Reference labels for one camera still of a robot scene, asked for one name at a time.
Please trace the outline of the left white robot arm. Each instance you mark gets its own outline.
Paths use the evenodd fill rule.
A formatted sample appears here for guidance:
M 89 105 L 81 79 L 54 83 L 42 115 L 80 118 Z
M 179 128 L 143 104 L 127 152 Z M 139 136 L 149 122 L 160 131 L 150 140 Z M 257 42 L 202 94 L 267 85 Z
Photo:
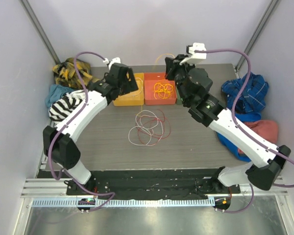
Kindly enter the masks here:
M 55 127 L 43 130 L 44 151 L 50 163 L 56 163 L 78 181 L 77 189 L 90 195 L 95 188 L 91 173 L 82 163 L 76 146 L 78 137 L 90 121 L 113 100 L 138 90 L 132 68 L 113 63 L 103 79 L 91 81 L 85 99 Z

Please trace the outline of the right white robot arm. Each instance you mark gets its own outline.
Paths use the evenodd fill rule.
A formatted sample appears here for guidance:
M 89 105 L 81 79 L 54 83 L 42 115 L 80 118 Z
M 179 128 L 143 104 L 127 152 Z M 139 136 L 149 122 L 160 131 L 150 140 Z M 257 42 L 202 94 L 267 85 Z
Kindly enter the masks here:
M 230 186 L 248 183 L 270 190 L 285 164 L 279 154 L 289 156 L 290 149 L 265 140 L 237 120 L 230 109 L 209 93 L 213 82 L 208 73 L 188 61 L 190 58 L 183 54 L 165 58 L 165 78 L 175 83 L 183 106 L 194 120 L 224 136 L 251 160 L 237 167 L 220 167 L 211 182 L 213 191 L 223 193 Z

